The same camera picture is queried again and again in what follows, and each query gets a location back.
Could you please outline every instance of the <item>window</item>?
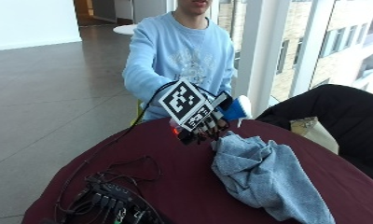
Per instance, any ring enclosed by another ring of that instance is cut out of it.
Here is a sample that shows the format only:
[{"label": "window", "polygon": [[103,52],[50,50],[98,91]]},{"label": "window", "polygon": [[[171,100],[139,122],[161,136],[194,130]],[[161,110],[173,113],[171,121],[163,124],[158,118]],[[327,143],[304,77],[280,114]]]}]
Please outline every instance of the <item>window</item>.
[{"label": "window", "polygon": [[298,40],[298,46],[296,46],[296,50],[295,50],[295,57],[294,57],[292,66],[295,66],[295,64],[298,63],[298,56],[299,56],[302,41],[303,41],[303,38],[300,37],[299,40]]},{"label": "window", "polygon": [[279,52],[279,56],[278,56],[275,74],[279,74],[283,72],[287,47],[288,47],[288,41],[284,40],[282,43],[280,52]]},{"label": "window", "polygon": [[344,28],[326,32],[324,42],[322,45],[320,57],[330,55],[340,50],[343,42]]},{"label": "window", "polygon": [[347,40],[344,42],[344,49],[349,47],[351,45],[351,41],[352,41],[352,37],[355,35],[356,32],[356,26],[351,26],[348,29],[348,35],[347,35]]},{"label": "window", "polygon": [[340,45],[340,41],[343,39],[343,35],[344,35],[344,28],[336,30],[335,33],[335,38],[334,38],[334,42],[332,42],[332,46],[331,46],[331,53],[339,51],[339,45]]},{"label": "window", "polygon": [[363,40],[363,34],[364,34],[364,30],[367,28],[367,23],[361,25],[360,27],[360,31],[359,31],[359,35],[357,35],[357,40],[356,40],[356,44],[361,43]]}]

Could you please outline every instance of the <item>blue cloth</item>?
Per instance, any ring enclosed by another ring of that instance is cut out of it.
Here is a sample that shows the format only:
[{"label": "blue cloth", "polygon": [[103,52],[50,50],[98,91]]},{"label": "blue cloth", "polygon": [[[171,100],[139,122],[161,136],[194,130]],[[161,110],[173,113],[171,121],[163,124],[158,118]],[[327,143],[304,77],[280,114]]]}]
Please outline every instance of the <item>blue cloth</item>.
[{"label": "blue cloth", "polygon": [[[181,77],[211,94],[230,92],[234,72],[232,42],[226,31],[208,19],[207,21],[206,29],[190,29],[167,12],[145,18],[138,23],[122,77],[125,88],[143,104],[159,86]],[[151,102],[143,119],[169,117],[158,104],[163,93],[165,91]]]},{"label": "blue cloth", "polygon": [[278,221],[292,217],[307,224],[335,223],[288,146],[226,132],[211,147],[212,171],[236,200],[263,207]]}]

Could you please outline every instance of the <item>robotic hand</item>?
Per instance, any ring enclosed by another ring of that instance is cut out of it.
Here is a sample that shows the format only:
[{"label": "robotic hand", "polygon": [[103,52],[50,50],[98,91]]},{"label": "robotic hand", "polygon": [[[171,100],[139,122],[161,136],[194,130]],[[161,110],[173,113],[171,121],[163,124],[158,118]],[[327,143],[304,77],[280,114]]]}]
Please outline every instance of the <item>robotic hand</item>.
[{"label": "robotic hand", "polygon": [[232,100],[226,92],[214,98],[202,94],[190,82],[181,78],[173,88],[158,99],[171,116],[170,126],[183,145],[206,138],[216,140],[220,131],[232,119],[248,119],[251,105],[247,97]]},{"label": "robotic hand", "polygon": [[183,129],[175,123],[174,119],[170,119],[173,133],[175,134],[177,139],[183,143],[183,145],[187,145],[194,141],[199,143],[207,138],[216,140],[219,132],[224,131],[230,127],[230,124],[223,118],[220,111],[224,111],[232,103],[231,96],[226,92],[222,92],[214,100],[208,99],[208,97],[207,100],[210,101],[210,105],[214,110],[206,117],[200,117],[197,126],[190,131]]}]

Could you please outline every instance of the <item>yellow object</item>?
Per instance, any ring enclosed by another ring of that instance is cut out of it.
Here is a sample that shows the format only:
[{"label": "yellow object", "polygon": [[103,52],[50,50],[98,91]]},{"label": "yellow object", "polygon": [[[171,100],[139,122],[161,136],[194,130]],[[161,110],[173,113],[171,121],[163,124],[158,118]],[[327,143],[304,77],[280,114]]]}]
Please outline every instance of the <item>yellow object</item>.
[{"label": "yellow object", "polygon": [[137,116],[135,116],[134,119],[131,119],[131,121],[130,121],[130,123],[129,123],[130,126],[131,126],[133,123],[135,122],[135,120],[137,120],[137,118],[138,118],[138,116],[139,116],[139,114],[141,114],[141,111],[142,111],[142,109],[139,108],[139,104],[141,104],[141,100],[137,100]]}]

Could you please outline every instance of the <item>round table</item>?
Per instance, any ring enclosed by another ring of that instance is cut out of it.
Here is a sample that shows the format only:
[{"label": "round table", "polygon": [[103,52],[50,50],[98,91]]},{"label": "round table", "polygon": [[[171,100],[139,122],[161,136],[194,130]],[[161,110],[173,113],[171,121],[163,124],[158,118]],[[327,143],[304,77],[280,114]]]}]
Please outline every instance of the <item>round table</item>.
[{"label": "round table", "polygon": [[133,35],[135,27],[135,24],[117,26],[113,28],[113,32],[119,35]]},{"label": "round table", "polygon": [[[175,224],[276,223],[263,209],[239,202],[227,193],[211,171],[214,152],[210,141],[183,146],[171,133],[167,119],[158,119],[135,126],[134,130],[113,145],[115,133],[85,151],[53,176],[41,197],[25,212],[22,223],[53,219],[56,203],[65,180],[90,155],[102,149],[74,175],[61,199],[69,204],[83,188],[83,177],[103,170],[115,161],[131,161],[149,156],[155,161],[162,176],[153,182],[141,182],[145,200]],[[299,135],[255,120],[243,120],[230,130],[240,137],[259,136],[267,142],[290,146],[311,184],[326,202],[337,224],[373,224],[373,180],[339,156]],[[139,175],[153,172],[151,163],[131,168]],[[282,223],[296,223],[288,219]]]}]

